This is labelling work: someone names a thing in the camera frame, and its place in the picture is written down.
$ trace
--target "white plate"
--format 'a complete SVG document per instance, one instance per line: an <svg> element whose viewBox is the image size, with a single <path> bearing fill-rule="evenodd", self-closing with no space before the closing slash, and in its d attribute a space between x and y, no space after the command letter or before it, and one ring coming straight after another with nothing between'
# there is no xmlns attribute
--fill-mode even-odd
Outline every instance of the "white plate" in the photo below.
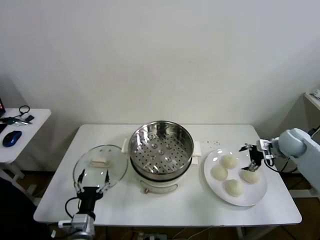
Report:
<svg viewBox="0 0 320 240"><path fill-rule="evenodd" d="M217 165L221 164L222 157L224 155L232 154L238 159L238 164L234 169L227 169L228 177L225 181L219 181L215 179L211 174L211 169ZM259 202L267 192L267 180L264 173L259 169L260 179L255 184L250 184L244 181L240 177L241 169L248 167L250 164L250 157L248 156L248 151L230 151L229 149L219 148L211 152L205 159L203 164L204 177L210 188L217 194L220 198L227 201L228 203L237 206L252 206ZM235 179L243 183L244 193L239 196L231 196L225 190L225 183L227 180Z"/></svg>

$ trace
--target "cable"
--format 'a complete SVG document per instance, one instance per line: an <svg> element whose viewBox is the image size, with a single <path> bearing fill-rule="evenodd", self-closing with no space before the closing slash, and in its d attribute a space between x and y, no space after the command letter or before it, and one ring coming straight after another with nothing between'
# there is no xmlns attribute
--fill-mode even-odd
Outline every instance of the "cable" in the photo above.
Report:
<svg viewBox="0 0 320 240"><path fill-rule="evenodd" d="M184 229L182 229L181 231L179 231L178 233L176 233L171 239L175 239L176 236L178 236L180 233L182 233L184 230L186 230L187 228L185 227Z"/></svg>
<svg viewBox="0 0 320 240"><path fill-rule="evenodd" d="M196 234L193 234L193 235L191 235L187 240L190 240L190 239L192 239L194 236L197 236L197 235L203 233L204 231L207 231L207 230L212 229L212 228L213 228L213 226L208 227L208 228L206 228L206 229L204 229L204 230L202 230L202 231L200 231L200 232L198 232L198 233L196 233Z"/></svg>
<svg viewBox="0 0 320 240"><path fill-rule="evenodd" d="M276 173L278 173L278 174L292 174L293 172L295 172L295 171L298 169L298 168L296 167L295 169L293 169L293 170L291 170L291 171L282 172L282 171L278 171L278 170L273 169L272 166L273 166L274 164L273 164L273 165L269 165L266 160L264 160L264 163L265 163L265 165L266 165L269 169L271 169L272 171L274 171L274 172L276 172Z"/></svg>
<svg viewBox="0 0 320 240"><path fill-rule="evenodd" d="M138 234L139 234L140 231L127 231L127 232L125 232L125 233L123 234L121 240L124 240L125 236L126 236L127 234L130 234L130 233L138 233Z"/></svg>
<svg viewBox="0 0 320 240"><path fill-rule="evenodd" d="M68 211L68 209L67 209L67 205L68 205L68 203L69 203L71 200L75 200L75 199L78 199L78 197L75 196L75 197L69 198L69 199L65 202L65 204L64 204L64 210L65 210L66 214L68 214L68 216L69 216L70 218L73 218L73 216L69 213L69 211Z"/></svg>
<svg viewBox="0 0 320 240"><path fill-rule="evenodd" d="M289 163L289 157L287 157L286 158L286 163L284 164L284 166L283 166L283 168L280 170L280 172L283 172L284 170L285 170L285 168L286 168L286 166L288 165L288 163Z"/></svg>

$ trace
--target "white wall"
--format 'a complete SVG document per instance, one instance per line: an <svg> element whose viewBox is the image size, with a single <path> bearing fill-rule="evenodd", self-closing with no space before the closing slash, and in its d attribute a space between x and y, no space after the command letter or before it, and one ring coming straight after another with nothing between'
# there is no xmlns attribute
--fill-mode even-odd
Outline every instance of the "white wall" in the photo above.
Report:
<svg viewBox="0 0 320 240"><path fill-rule="evenodd" d="M252 124L269 138L307 128L301 94L320 85L319 9L317 0L2 0L1 81L52 110L32 152L47 170L83 123Z"/></svg>

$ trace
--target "floor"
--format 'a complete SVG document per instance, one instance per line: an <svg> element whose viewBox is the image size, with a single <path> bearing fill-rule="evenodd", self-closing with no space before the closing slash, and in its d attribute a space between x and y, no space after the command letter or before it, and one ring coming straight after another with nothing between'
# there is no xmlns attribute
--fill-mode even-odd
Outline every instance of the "floor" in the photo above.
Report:
<svg viewBox="0 0 320 240"><path fill-rule="evenodd" d="M43 172L25 172L25 178L19 179L18 183L25 189L31 184L37 184L38 187L34 192L35 197L41 197L53 173ZM300 174L282 175L282 179L288 189L308 189L309 183ZM302 222L296 225L278 226L261 240L320 240L320 201L317 198L300 198L294 199L301 215ZM243 231L249 233L256 227L245 227ZM215 240L235 240L237 232L234 227L216 227L211 229L205 228L187 228L179 233L183 228L167 227L99 227L95 228L96 240L136 240L139 232L144 233L164 233L168 239L188 239L193 234L197 234L191 240L215 239Z"/></svg>

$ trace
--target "glass lid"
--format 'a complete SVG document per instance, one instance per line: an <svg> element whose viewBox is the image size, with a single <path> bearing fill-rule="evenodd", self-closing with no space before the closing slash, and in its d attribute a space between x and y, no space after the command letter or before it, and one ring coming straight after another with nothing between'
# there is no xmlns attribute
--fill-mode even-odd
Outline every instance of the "glass lid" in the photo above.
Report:
<svg viewBox="0 0 320 240"><path fill-rule="evenodd" d="M125 175L128 156L115 145L101 145L82 155L73 169L74 187L83 192L85 187L97 187L96 192L112 188Z"/></svg>

